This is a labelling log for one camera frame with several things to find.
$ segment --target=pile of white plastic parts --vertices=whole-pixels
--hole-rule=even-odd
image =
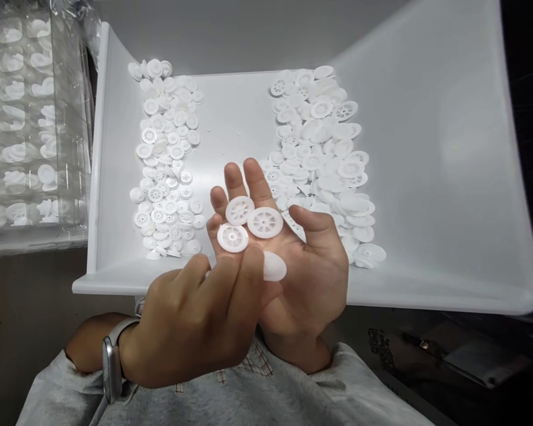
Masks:
[[[284,225],[278,210],[270,207],[255,208],[253,200],[244,195],[229,201],[225,218],[227,223],[219,227],[217,242],[229,253],[240,253],[249,244],[249,234],[243,225],[247,225],[251,234],[263,240],[276,237]],[[286,264],[280,256],[271,251],[264,253],[265,281],[280,281],[286,276]]]
[[[297,204],[330,214],[349,263],[373,269],[386,253],[370,244],[375,236],[375,205],[360,191],[368,180],[369,155],[354,151],[362,128],[347,122],[357,112],[357,103],[347,101],[328,65],[282,71],[270,92],[277,98],[272,110],[281,124],[276,130],[280,147],[261,161],[261,167],[282,217],[305,240],[289,207]]]
[[[185,158],[200,143],[196,109],[203,103],[193,78],[172,77],[168,61],[152,59],[129,64],[140,83],[146,118],[140,122],[142,141],[136,154],[145,167],[130,198],[138,204],[134,223],[144,237],[147,259],[201,253],[195,232],[206,226],[203,204],[192,199],[193,175]]]

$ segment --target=smartwatch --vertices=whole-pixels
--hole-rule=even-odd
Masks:
[[[123,371],[118,352],[118,338],[125,328],[140,318],[126,318],[102,340],[102,387],[109,404],[117,401],[123,393]]]

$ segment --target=clear plastic packaging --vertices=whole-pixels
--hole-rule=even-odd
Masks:
[[[82,247],[91,90],[79,22],[0,4],[0,256]]]

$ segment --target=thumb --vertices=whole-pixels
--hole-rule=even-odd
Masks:
[[[298,205],[291,206],[289,213],[304,228],[306,244],[314,251],[329,256],[343,250],[336,224],[329,214],[311,212]]]

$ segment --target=person's right hand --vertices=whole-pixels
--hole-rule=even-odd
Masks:
[[[124,377],[161,388],[238,365],[261,313],[263,264],[261,248],[252,245],[240,260],[218,259],[207,278],[202,254],[156,278],[140,323],[119,340]]]

